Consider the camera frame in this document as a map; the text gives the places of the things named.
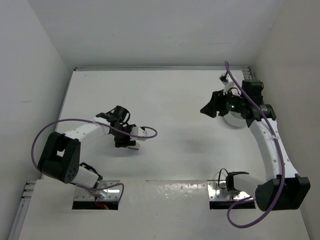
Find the white container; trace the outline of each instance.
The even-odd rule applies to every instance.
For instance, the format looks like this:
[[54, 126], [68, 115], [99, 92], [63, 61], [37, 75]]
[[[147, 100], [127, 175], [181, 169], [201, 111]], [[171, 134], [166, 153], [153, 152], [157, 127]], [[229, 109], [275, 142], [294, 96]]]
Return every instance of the white container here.
[[247, 124], [246, 120], [237, 112], [230, 111], [227, 115], [224, 115], [223, 118], [228, 124], [236, 128], [243, 128]]

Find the gray wall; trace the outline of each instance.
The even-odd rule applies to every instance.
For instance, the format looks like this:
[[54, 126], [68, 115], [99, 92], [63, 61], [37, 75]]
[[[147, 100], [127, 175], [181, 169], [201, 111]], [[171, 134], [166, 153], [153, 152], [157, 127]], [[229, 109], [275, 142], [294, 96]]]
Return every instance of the gray wall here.
[[27, 0], [0, 1], [0, 33], [0, 239], [7, 239], [25, 182], [40, 176], [32, 141], [58, 118], [70, 73]]
[[311, 182], [302, 206], [311, 239], [320, 236], [319, 9], [319, 0], [287, 0], [254, 65], [289, 157]]
[[252, 64], [283, 0], [28, 0], [65, 63]]

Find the purple cable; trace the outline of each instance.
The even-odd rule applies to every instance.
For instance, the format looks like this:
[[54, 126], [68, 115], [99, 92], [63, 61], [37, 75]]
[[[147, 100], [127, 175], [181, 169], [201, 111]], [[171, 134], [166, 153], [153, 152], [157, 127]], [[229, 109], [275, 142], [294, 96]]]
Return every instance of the purple cable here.
[[[226, 72], [227, 74], [229, 74], [230, 78], [232, 79], [232, 81], [234, 82], [234, 84], [237, 86], [237, 88], [241, 91], [241, 93], [245, 96], [246, 99], [248, 99], [248, 101], [258, 110], [258, 112], [261, 114], [261, 116], [263, 117], [263, 119], [265, 120], [266, 124], [268, 125], [270, 132], [273, 136], [276, 136], [276, 133], [274, 131], [274, 129], [272, 128], [270, 122], [268, 121], [266, 115], [264, 114], [264, 112], [260, 109], [260, 107], [249, 97], [249, 95], [242, 89], [242, 87], [239, 85], [239, 83], [237, 82], [237, 80], [235, 79], [235, 77], [232, 75], [230, 68], [229, 68], [229, 63], [228, 61], [224, 62], [225, 68], [226, 68]], [[252, 227], [253, 225], [256, 225], [257, 223], [259, 223], [261, 220], [263, 220], [271, 211], [272, 209], [275, 207], [277, 201], [280, 198], [280, 194], [282, 192], [282, 189], [284, 188], [285, 185], [285, 162], [284, 162], [284, 157], [282, 155], [282, 151], [281, 151], [281, 147], [279, 145], [279, 141], [277, 139], [274, 139], [274, 143], [276, 146], [276, 149], [278, 151], [279, 157], [280, 157], [280, 163], [281, 163], [281, 180], [280, 180], [280, 186], [278, 191], [276, 192], [276, 195], [271, 203], [271, 205], [269, 206], [269, 208], [260, 216], [258, 217], [256, 220], [245, 224], [245, 225], [238, 225], [236, 223], [234, 223], [231, 219], [230, 219], [230, 211], [231, 209], [234, 208], [234, 206], [236, 206], [237, 204], [241, 204], [242, 202], [244, 202], [245, 200], [249, 199], [250, 197], [246, 197], [244, 199], [241, 199], [239, 201], [236, 201], [234, 204], [232, 204], [228, 211], [226, 212], [226, 217], [228, 218], [228, 221], [235, 226], [236, 228], [239, 229], [245, 229], [245, 228], [249, 228]]]
[[[149, 126], [143, 126], [143, 128], [145, 129], [151, 129], [152, 131], [154, 131], [154, 135], [152, 136], [138, 136], [138, 135], [134, 135], [134, 134], [131, 134], [131, 133], [127, 133], [125, 131], [121, 131], [113, 126], [110, 126], [108, 124], [105, 124], [105, 123], [102, 123], [102, 122], [93, 122], [93, 121], [90, 121], [90, 120], [86, 120], [86, 119], [79, 119], [79, 118], [67, 118], [67, 119], [61, 119], [61, 120], [57, 120], [57, 121], [54, 121], [54, 122], [51, 122], [49, 123], [48, 125], [44, 126], [39, 132], [38, 134], [35, 136], [34, 140], [33, 140], [33, 143], [32, 143], [32, 146], [31, 146], [31, 160], [32, 160], [32, 163], [34, 165], [34, 167], [36, 169], [38, 169], [38, 165], [36, 163], [36, 160], [35, 160], [35, 145], [36, 145], [36, 142], [39, 138], [39, 136], [43, 133], [44, 130], [46, 130], [48, 127], [54, 125], [54, 124], [57, 124], [57, 123], [61, 123], [61, 122], [84, 122], [84, 123], [89, 123], [89, 124], [93, 124], [93, 123], [96, 123], [96, 124], [99, 124], [101, 126], [104, 126], [104, 127], [107, 127], [107, 128], [110, 128], [112, 130], [115, 130], [119, 133], [122, 133], [123, 135], [127, 135], [127, 136], [130, 136], [130, 137], [134, 137], [134, 138], [138, 138], [138, 139], [152, 139], [152, 138], [155, 138], [157, 135], [158, 135], [158, 131], [155, 130], [154, 128], [152, 127], [149, 127]], [[102, 190], [105, 190], [105, 189], [110, 189], [110, 188], [113, 188], [115, 186], [119, 186], [121, 185], [122, 186], [122, 192], [121, 192], [121, 195], [119, 197], [119, 201], [124, 193], [124, 189], [125, 189], [125, 186], [123, 183], [117, 183], [117, 184], [114, 184], [114, 185], [111, 185], [111, 186], [106, 186], [106, 187], [103, 187], [103, 188], [90, 188], [90, 187], [86, 187], [86, 186], [83, 186], [83, 185], [77, 185], [77, 184], [73, 184], [77, 187], [80, 187], [80, 188], [83, 188], [83, 189], [86, 189], [86, 190], [90, 190], [90, 191], [102, 191]]]

